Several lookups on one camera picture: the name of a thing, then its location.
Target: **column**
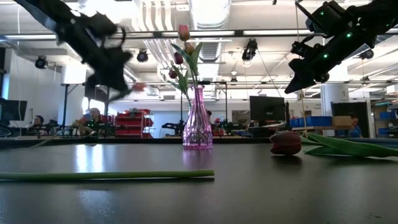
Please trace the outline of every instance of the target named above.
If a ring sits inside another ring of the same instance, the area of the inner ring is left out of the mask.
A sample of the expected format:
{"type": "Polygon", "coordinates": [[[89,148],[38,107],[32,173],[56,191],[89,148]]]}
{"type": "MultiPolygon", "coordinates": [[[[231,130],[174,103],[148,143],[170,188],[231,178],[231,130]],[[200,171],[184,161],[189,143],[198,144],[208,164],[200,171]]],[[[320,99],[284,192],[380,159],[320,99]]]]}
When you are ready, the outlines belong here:
{"type": "MultiPolygon", "coordinates": [[[[62,67],[62,83],[64,84],[77,84],[84,83],[86,81],[87,67],[86,65],[67,65],[62,67]]],[[[69,86],[69,91],[74,88],[73,85],[69,86]]],[[[65,87],[61,89],[62,100],[59,102],[58,110],[58,123],[62,124],[63,121],[63,106],[65,87]]],[[[85,97],[85,87],[77,86],[68,95],[67,100],[67,113],[65,119],[65,125],[71,125],[76,119],[80,119],[83,116],[82,103],[85,97]]]]}
{"type": "MultiPolygon", "coordinates": [[[[348,81],[348,69],[343,63],[329,71],[329,81],[348,81]]],[[[323,84],[321,86],[322,116],[333,116],[331,102],[349,102],[348,84],[323,84]]],[[[334,131],[325,131],[326,136],[334,136],[334,131]]]]}

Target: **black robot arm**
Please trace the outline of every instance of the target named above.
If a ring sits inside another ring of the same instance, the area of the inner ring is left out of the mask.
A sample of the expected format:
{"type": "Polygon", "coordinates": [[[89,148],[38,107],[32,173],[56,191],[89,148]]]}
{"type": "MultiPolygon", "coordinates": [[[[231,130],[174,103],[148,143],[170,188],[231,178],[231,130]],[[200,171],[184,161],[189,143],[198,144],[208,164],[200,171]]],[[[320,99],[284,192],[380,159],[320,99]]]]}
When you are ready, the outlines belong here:
{"type": "Polygon", "coordinates": [[[106,48],[104,41],[118,32],[118,25],[111,22],[102,14],[88,17],[73,12],[60,0],[15,0],[25,8],[34,19],[57,36],[59,44],[66,42],[94,71],[89,77],[87,85],[106,85],[119,91],[127,91],[128,87],[123,78],[124,64],[132,57],[124,52],[122,44],[117,47],[106,48]]]}
{"type": "Polygon", "coordinates": [[[333,67],[363,44],[374,48],[376,37],[398,24],[398,2],[395,0],[374,0],[365,6],[350,6],[347,10],[335,1],[324,2],[312,14],[299,2],[296,5],[308,17],[306,25],[314,34],[292,44],[290,52],[301,58],[289,62],[295,74],[286,93],[310,87],[316,82],[326,82],[333,67]],[[316,35],[331,39],[326,45],[310,47],[305,44],[316,35]]]}

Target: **ceiling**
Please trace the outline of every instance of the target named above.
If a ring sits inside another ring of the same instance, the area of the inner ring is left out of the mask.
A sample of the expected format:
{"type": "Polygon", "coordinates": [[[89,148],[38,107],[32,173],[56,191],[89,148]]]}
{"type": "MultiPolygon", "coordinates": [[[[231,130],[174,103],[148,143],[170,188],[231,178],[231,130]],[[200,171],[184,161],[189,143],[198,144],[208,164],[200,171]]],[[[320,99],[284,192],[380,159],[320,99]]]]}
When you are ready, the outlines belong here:
{"type": "MultiPolygon", "coordinates": [[[[321,6],[323,1],[304,0],[303,6],[310,12],[321,6]]],[[[338,1],[342,5],[349,5],[343,1],[338,1]]],[[[25,9],[18,5],[11,4],[12,1],[0,1],[0,34],[48,34],[49,31],[35,21],[25,9]]],[[[231,8],[229,11],[229,22],[226,29],[231,30],[250,30],[250,29],[306,29],[306,17],[298,11],[294,6],[293,0],[278,0],[277,4],[273,6],[272,1],[251,1],[251,0],[232,0],[231,8]]],[[[365,4],[366,1],[350,0],[350,4],[365,4]]],[[[113,13],[120,15],[130,15],[130,11],[126,11],[126,5],[120,2],[112,1],[113,13]]],[[[173,30],[176,30],[179,24],[191,24],[190,12],[186,9],[188,1],[178,0],[171,1],[171,18],[170,22],[173,30]]],[[[155,25],[156,10],[152,10],[152,25],[155,25]]],[[[209,6],[209,16],[211,16],[211,6],[209,6]]],[[[120,24],[125,26],[129,31],[134,32],[132,17],[121,16],[120,24]]],[[[163,15],[163,25],[166,26],[166,16],[163,15]]],[[[216,70],[216,76],[213,77],[214,81],[226,80],[229,81],[232,77],[231,72],[236,72],[236,77],[240,82],[258,82],[269,81],[271,78],[274,81],[289,81],[292,77],[293,71],[288,66],[288,62],[295,58],[296,55],[289,53],[292,43],[295,40],[302,40],[302,37],[260,37],[257,38],[258,48],[260,54],[257,54],[251,61],[251,66],[244,67],[241,60],[241,53],[244,46],[248,42],[248,38],[232,38],[227,39],[222,44],[220,59],[217,65],[219,69],[216,70]]],[[[315,43],[323,43],[322,38],[314,38],[308,45],[315,43]]],[[[165,43],[161,40],[160,45],[165,47],[165,43]]],[[[15,41],[3,42],[3,45],[16,48],[15,41]]],[[[20,52],[25,57],[35,58],[38,55],[47,54],[47,58],[54,63],[65,65],[69,63],[79,63],[78,56],[74,55],[73,51],[67,45],[57,46],[55,41],[21,41],[18,47],[20,52]]],[[[127,40],[124,44],[126,50],[130,50],[135,54],[134,58],[127,64],[130,71],[140,82],[162,82],[159,75],[158,61],[156,61],[152,52],[148,50],[149,59],[145,63],[139,63],[136,60],[136,54],[139,49],[146,49],[143,40],[127,40]]],[[[363,75],[372,73],[379,70],[379,75],[374,77],[374,80],[392,80],[396,77],[396,69],[384,72],[398,63],[398,41],[397,37],[392,37],[384,42],[381,42],[374,49],[375,56],[372,60],[364,60],[363,62],[358,58],[349,58],[345,64],[348,65],[349,79],[360,80],[363,75]]],[[[232,88],[274,88],[272,85],[235,85],[232,88]]],[[[360,88],[360,84],[351,85],[350,88],[360,88]]],[[[385,85],[373,86],[372,90],[380,92],[380,88],[385,85]]],[[[161,90],[172,90],[170,88],[163,88],[161,90]]]]}

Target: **cardboard box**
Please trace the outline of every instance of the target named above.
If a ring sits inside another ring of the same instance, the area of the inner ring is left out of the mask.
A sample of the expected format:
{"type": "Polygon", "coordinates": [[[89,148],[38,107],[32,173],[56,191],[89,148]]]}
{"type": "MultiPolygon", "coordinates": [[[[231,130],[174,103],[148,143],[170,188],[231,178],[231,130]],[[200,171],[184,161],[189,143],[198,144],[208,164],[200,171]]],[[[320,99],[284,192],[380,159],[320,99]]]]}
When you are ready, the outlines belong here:
{"type": "Polygon", "coordinates": [[[351,126],[350,116],[334,116],[332,119],[333,126],[351,126]]]}

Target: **red storage rack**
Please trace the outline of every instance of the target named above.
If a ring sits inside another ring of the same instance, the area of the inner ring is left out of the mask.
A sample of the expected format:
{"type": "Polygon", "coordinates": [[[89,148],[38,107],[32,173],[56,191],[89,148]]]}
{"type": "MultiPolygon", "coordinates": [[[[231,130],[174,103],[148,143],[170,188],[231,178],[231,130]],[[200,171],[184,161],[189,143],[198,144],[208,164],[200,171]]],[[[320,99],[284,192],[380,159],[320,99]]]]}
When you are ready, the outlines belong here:
{"type": "Polygon", "coordinates": [[[130,117],[130,112],[118,114],[115,117],[115,136],[119,138],[153,138],[150,133],[145,133],[144,129],[152,127],[154,122],[145,115],[150,114],[150,110],[135,111],[134,116],[130,117]]]}

